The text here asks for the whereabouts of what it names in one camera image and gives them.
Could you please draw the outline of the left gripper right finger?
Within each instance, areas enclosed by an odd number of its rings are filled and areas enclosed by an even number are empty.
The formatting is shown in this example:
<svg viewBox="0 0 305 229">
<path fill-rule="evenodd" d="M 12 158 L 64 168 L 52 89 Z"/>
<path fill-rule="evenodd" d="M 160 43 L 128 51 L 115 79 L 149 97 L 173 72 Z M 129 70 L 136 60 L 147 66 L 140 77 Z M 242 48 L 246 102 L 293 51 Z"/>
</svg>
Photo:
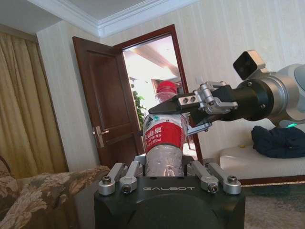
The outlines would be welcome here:
<svg viewBox="0 0 305 229">
<path fill-rule="evenodd" d="M 183 156 L 184 174 L 196 177 L 204 191 L 215 194 L 220 187 L 228 195 L 239 195 L 241 183 L 234 175 L 229 175 L 217 163 L 208 162 L 203 165 L 191 156 Z"/>
</svg>

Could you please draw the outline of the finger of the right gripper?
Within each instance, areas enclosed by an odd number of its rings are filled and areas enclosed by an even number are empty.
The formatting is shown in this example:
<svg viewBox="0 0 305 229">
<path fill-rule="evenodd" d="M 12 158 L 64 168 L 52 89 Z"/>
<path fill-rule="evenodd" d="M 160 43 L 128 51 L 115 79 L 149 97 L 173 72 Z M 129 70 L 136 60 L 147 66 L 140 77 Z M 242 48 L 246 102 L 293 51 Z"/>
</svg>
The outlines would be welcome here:
<svg viewBox="0 0 305 229">
<path fill-rule="evenodd" d="M 208 122 L 208 123 L 204 123 L 202 125 L 198 125 L 195 127 L 191 127 L 190 125 L 187 126 L 187 135 L 193 135 L 193 134 L 197 134 L 199 132 L 203 132 L 203 131 L 208 131 L 208 129 L 212 126 L 212 123 Z"/>
<path fill-rule="evenodd" d="M 226 86 L 225 82 L 207 81 L 192 93 L 179 94 L 149 109 L 152 115 L 176 115 L 189 113 L 193 110 L 206 112 L 209 115 L 226 114 L 238 108 L 238 103 L 223 102 L 212 92 Z"/>
</svg>

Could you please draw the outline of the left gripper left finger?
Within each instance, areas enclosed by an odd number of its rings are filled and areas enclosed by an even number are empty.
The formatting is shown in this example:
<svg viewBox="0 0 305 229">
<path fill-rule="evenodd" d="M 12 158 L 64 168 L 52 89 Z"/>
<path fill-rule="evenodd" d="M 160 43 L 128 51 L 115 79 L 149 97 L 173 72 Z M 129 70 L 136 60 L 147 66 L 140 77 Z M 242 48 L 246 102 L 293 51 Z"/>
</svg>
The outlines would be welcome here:
<svg viewBox="0 0 305 229">
<path fill-rule="evenodd" d="M 116 163 L 99 182 L 100 195 L 112 195 L 120 191 L 128 195 L 137 189 L 137 178 L 144 175 L 145 155 L 136 156 L 129 166 Z"/>
</svg>

